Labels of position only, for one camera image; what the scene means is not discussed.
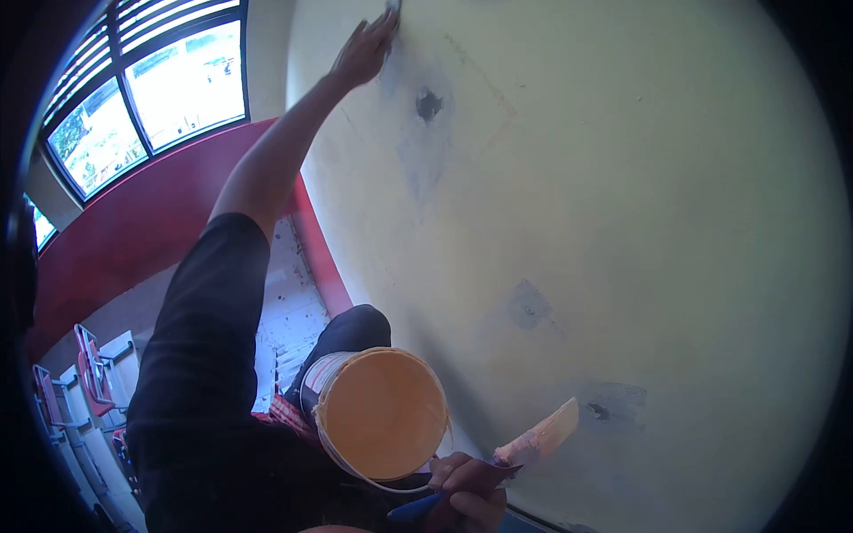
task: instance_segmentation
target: chair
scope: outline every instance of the chair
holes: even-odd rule
[[[74,336],[80,352],[77,354],[77,364],[82,377],[83,391],[86,402],[95,416],[103,416],[113,409],[123,413],[126,405],[116,405],[113,401],[113,383],[107,373],[109,369],[121,387],[121,378],[113,373],[113,357],[102,356],[97,349],[97,337],[81,324],[74,324]]]
[[[88,418],[80,422],[65,422],[62,419],[62,412],[59,409],[59,402],[56,400],[54,385],[62,387],[64,394],[67,387],[73,383],[73,380],[66,382],[58,379],[51,379],[48,369],[38,365],[32,365],[32,375],[36,380],[37,392],[35,394],[35,398],[36,404],[38,405],[38,413],[42,418],[44,428],[50,435],[51,440],[55,441],[59,438],[59,436],[53,432],[54,427],[60,432],[64,432],[66,427],[81,427],[89,423]]]

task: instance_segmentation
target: black pants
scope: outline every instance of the black pants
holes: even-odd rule
[[[373,305],[361,304],[337,315],[320,333],[314,350],[299,367],[284,399],[299,407],[302,379],[317,359],[336,351],[362,351],[376,346],[391,346],[391,324]]]

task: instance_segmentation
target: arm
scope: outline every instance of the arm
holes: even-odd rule
[[[210,219],[230,212],[248,215],[272,241],[299,168],[323,121],[351,90],[373,79],[397,28],[391,9],[373,24],[363,20],[340,51],[331,72],[276,121],[231,172]]]

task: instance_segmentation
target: bucket label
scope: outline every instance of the bucket label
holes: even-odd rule
[[[338,372],[338,369],[354,354],[349,351],[323,357],[308,369],[303,383],[312,391],[320,394],[326,382]]]

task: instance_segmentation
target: window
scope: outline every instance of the window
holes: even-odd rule
[[[239,21],[181,39],[128,67],[127,83],[154,151],[245,116],[240,72]]]
[[[36,243],[38,244],[38,250],[41,251],[44,243],[50,240],[50,237],[56,233],[56,228],[54,228],[53,224],[50,223],[50,220],[48,220],[48,218],[38,210],[36,205],[32,203],[29,196],[24,194],[24,198],[26,198],[26,201],[30,202],[30,205],[32,206],[32,221],[36,224]]]
[[[84,196],[112,180],[126,166],[148,157],[115,78],[75,107],[48,141]]]
[[[118,0],[89,29],[41,135],[83,202],[188,138],[248,119],[246,1]]]

